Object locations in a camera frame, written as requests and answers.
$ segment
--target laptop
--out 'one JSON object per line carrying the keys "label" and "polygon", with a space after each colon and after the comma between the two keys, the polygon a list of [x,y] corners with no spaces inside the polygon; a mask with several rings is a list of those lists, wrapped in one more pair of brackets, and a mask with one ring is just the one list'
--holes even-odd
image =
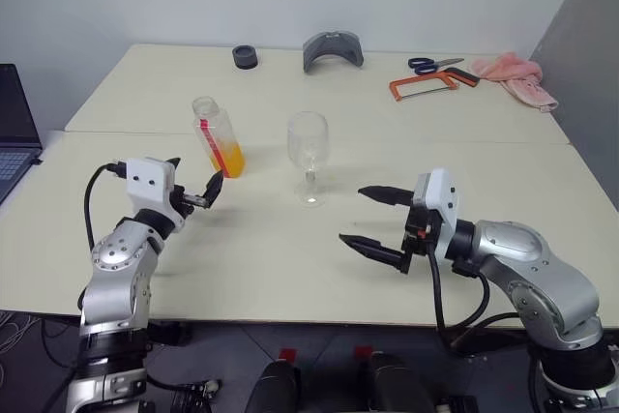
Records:
{"label": "laptop", "polygon": [[13,64],[0,64],[0,203],[43,150]]}

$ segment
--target scissors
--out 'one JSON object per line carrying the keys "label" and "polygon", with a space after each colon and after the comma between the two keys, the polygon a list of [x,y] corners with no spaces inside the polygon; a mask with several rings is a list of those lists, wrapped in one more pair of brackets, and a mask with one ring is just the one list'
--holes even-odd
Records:
{"label": "scissors", "polygon": [[439,68],[453,65],[464,61],[463,58],[450,58],[448,60],[441,60],[435,62],[431,58],[416,57],[408,60],[408,67],[411,68],[415,74],[421,76],[422,74],[436,73]]}

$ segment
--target plastic bottle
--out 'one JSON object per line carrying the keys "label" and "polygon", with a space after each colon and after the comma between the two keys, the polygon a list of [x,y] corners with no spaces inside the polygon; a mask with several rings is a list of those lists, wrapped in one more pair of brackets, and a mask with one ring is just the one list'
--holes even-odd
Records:
{"label": "plastic bottle", "polygon": [[238,178],[245,166],[241,147],[234,136],[227,112],[211,97],[198,97],[192,103],[195,132],[209,152],[213,167],[226,178]]}

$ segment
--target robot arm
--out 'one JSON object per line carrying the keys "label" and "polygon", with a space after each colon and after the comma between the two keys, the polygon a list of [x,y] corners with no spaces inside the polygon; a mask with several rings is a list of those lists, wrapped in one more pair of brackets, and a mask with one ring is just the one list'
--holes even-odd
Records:
{"label": "robot arm", "polygon": [[596,289],[537,231],[510,221],[458,220],[456,189],[445,169],[420,175],[414,192],[378,186],[359,192],[410,206],[402,251],[360,236],[340,235],[344,243],[403,273],[415,253],[453,260],[454,271],[464,276],[483,274],[517,310],[557,401],[574,409],[619,405],[618,368],[602,341]]}
{"label": "robot arm", "polygon": [[146,390],[150,279],[165,239],[183,228],[195,206],[212,205],[223,180],[219,172],[203,195],[186,194],[174,184],[179,161],[129,159],[107,166],[127,179],[134,217],[123,218],[92,250],[67,413],[154,411],[153,404],[136,399]]}

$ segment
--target blue scissors handle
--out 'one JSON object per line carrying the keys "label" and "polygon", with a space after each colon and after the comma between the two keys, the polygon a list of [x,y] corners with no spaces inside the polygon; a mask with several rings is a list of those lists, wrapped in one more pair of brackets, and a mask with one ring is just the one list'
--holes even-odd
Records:
{"label": "blue scissors handle", "polygon": [[430,74],[438,71],[438,67],[434,65],[435,63],[431,58],[410,58],[408,60],[408,68],[411,68],[416,74]]}

